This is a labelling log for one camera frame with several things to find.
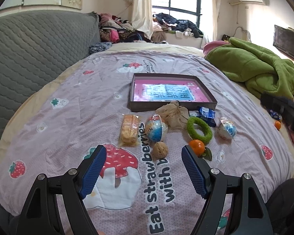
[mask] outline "curtain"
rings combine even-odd
[[[148,39],[153,33],[151,0],[133,0],[132,26],[144,32]]]
[[[204,33],[201,47],[217,40],[217,21],[221,0],[201,0],[200,30]]]

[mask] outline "quilted fabric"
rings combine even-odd
[[[96,13],[39,10],[0,17],[0,138],[29,96],[99,41]]]

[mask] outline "green hair tie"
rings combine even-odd
[[[197,124],[201,127],[204,136],[199,135],[194,128],[194,124]],[[212,139],[212,131],[209,127],[209,125],[207,125],[207,123],[197,117],[190,117],[187,121],[187,132],[190,135],[190,137],[192,139],[198,139],[201,140],[205,145],[209,143],[209,141]]]

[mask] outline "tray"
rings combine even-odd
[[[196,77],[165,73],[134,73],[129,108],[132,112],[156,110],[178,100],[188,110],[214,110],[217,100]]]

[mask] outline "television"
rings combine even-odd
[[[273,46],[294,60],[294,30],[275,25]]]

